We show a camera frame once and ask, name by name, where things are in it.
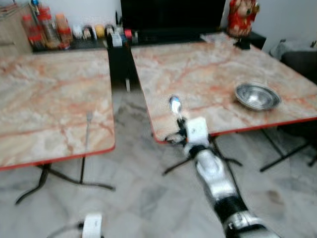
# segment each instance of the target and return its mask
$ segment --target marble tabletop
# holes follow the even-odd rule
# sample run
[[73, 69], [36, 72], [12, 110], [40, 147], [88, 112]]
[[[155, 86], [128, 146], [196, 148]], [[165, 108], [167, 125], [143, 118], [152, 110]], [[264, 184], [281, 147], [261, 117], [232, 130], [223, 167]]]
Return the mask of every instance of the marble tabletop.
[[104, 153], [114, 145], [107, 51], [0, 59], [0, 170]]
[[[317, 119], [316, 85], [257, 48], [242, 51], [233, 43], [227, 38], [132, 49], [156, 141], [178, 130], [168, 108], [173, 94], [185, 117], [205, 117], [215, 135]], [[282, 103], [267, 112], [243, 107], [234, 92], [246, 82], [272, 88]]]

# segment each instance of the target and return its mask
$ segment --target red figurine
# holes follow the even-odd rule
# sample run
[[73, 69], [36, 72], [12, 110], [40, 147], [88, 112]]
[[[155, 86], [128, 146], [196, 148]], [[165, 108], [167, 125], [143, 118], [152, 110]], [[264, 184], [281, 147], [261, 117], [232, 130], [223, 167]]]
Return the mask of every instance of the red figurine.
[[228, 16], [228, 33], [234, 37], [246, 37], [251, 32], [260, 6], [256, 0], [231, 0]]

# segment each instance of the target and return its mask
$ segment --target metal bowl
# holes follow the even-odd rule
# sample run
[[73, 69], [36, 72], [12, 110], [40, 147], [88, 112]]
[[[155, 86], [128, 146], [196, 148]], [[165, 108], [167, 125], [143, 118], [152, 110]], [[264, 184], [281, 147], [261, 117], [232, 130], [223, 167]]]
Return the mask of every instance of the metal bowl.
[[256, 83], [245, 83], [236, 88], [236, 98], [244, 106], [256, 110], [270, 110], [280, 104], [281, 98], [272, 89]]

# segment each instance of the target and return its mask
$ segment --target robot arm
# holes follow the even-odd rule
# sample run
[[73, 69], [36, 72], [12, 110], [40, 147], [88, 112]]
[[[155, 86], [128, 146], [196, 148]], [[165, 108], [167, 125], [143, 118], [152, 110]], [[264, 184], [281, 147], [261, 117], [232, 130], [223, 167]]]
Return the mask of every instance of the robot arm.
[[[191, 151], [189, 147], [191, 146], [186, 145], [185, 150]], [[248, 210], [220, 158], [210, 149], [201, 147], [195, 160], [206, 197], [217, 213], [227, 238], [279, 237], [268, 230], [262, 220]]]
[[206, 197], [219, 217], [226, 237], [279, 238], [248, 210], [226, 171], [227, 167], [210, 149], [206, 120], [197, 118], [183, 122], [180, 128], [186, 131], [187, 139], [184, 153], [195, 160]]

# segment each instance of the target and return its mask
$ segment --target red table edge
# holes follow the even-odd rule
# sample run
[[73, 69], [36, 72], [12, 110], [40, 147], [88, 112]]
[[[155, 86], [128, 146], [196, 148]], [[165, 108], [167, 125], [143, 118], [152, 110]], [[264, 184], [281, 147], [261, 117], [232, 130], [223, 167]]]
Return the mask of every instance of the red table edge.
[[[265, 124], [265, 125], [256, 125], [256, 126], [251, 126], [251, 127], [241, 128], [241, 129], [226, 130], [226, 131], [222, 131], [222, 132], [210, 133], [210, 135], [211, 136], [219, 136], [219, 135], [225, 135], [225, 134], [230, 134], [230, 133], [234, 133], [234, 132], [258, 130], [258, 129], [264, 129], [264, 128], [274, 127], [274, 126], [278, 126], [278, 125], [288, 125], [288, 124], [307, 122], [307, 121], [312, 121], [312, 120], [317, 120], [317, 117], [298, 119], [298, 120], [290, 120], [290, 121], [277, 122], [277, 123], [271, 123], [271, 124]], [[151, 124], [151, 130], [152, 130], [153, 138], [154, 138], [155, 142], [159, 143], [159, 144], [166, 144], [167, 143], [166, 141], [158, 140], [158, 138], [156, 137], [151, 120], [150, 120], [150, 124]]]
[[106, 149], [106, 150], [94, 151], [94, 152], [78, 154], [78, 155], [71, 155], [71, 156], [60, 157], [60, 158], [56, 158], [56, 159], [49, 159], [49, 160], [44, 160], [44, 161], [29, 162], [29, 163], [19, 164], [19, 165], [4, 166], [4, 167], [0, 168], [0, 171], [12, 170], [12, 169], [28, 167], [28, 166], [51, 164], [51, 163], [61, 162], [61, 161], [70, 160], [70, 159], [77, 159], [77, 158], [84, 157], [84, 156], [99, 155], [99, 154], [111, 152], [114, 149], [115, 149], [115, 144], [111, 148]]

